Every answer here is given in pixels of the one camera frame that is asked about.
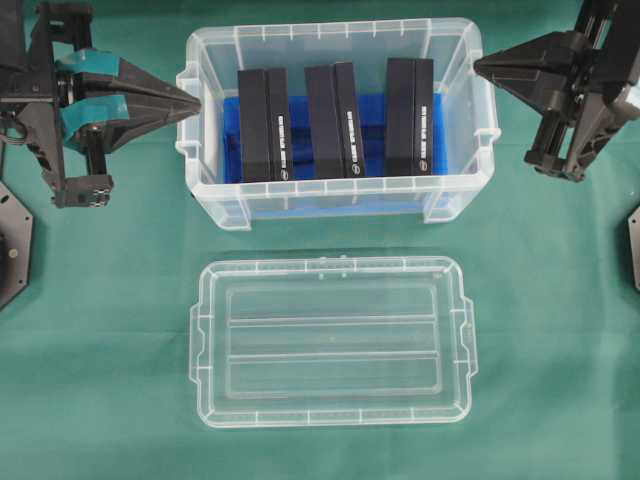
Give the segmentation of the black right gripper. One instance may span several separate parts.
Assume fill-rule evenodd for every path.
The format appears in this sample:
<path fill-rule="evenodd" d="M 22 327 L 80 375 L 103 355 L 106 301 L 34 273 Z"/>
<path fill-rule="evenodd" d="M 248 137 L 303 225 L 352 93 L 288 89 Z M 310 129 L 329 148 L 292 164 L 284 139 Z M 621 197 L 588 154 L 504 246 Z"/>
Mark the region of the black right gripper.
<path fill-rule="evenodd" d="M 580 182 L 601 150 L 639 118 L 639 3 L 587 1 L 578 27 L 551 32 L 474 62 L 474 70 L 543 114 L 525 162 Z"/>

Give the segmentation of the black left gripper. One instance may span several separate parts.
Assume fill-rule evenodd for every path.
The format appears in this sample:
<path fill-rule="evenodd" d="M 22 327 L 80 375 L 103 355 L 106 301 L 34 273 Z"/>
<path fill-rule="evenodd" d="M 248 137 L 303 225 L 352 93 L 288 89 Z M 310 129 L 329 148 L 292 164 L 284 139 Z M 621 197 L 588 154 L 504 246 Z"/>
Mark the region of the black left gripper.
<path fill-rule="evenodd" d="M 34 154 L 56 207 L 103 207 L 113 188 L 104 152 L 199 114 L 201 102 L 111 52 L 89 49 L 88 4 L 42 2 L 37 14 L 27 43 L 23 3 L 1 3 L 1 141 Z M 56 42 L 75 52 L 55 61 Z M 144 97 L 91 97 L 117 94 Z M 83 100 L 67 106 L 73 95 Z M 84 151 L 86 175 L 65 174 L 63 144 Z"/>

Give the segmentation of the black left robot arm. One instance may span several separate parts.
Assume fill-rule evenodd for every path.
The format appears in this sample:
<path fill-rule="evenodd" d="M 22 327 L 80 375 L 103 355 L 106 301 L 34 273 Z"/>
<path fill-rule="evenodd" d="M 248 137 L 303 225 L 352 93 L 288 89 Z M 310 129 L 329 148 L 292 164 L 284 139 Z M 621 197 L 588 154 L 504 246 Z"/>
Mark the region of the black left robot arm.
<path fill-rule="evenodd" d="M 92 7 L 42 2 L 32 31 L 20 1 L 1 4 L 1 140 L 26 146 L 58 208 L 103 207 L 107 155 L 199 114 L 199 99 L 93 46 Z"/>

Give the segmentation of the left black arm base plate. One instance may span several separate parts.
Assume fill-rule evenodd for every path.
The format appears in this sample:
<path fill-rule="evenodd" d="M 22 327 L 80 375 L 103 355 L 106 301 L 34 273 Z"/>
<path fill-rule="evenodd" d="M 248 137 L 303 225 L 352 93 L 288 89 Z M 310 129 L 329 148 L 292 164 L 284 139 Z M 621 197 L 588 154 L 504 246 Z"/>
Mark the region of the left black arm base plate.
<path fill-rule="evenodd" d="M 1 308 L 29 284 L 34 217 L 1 183 Z"/>

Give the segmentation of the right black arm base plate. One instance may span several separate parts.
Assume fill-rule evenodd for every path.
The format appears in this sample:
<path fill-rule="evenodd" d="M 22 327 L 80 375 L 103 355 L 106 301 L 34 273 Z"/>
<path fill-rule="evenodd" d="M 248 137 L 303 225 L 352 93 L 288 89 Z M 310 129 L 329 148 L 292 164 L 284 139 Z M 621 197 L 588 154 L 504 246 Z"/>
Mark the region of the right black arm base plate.
<path fill-rule="evenodd" d="M 640 207 L 637 207 L 627 219 L 633 283 L 640 291 Z"/>

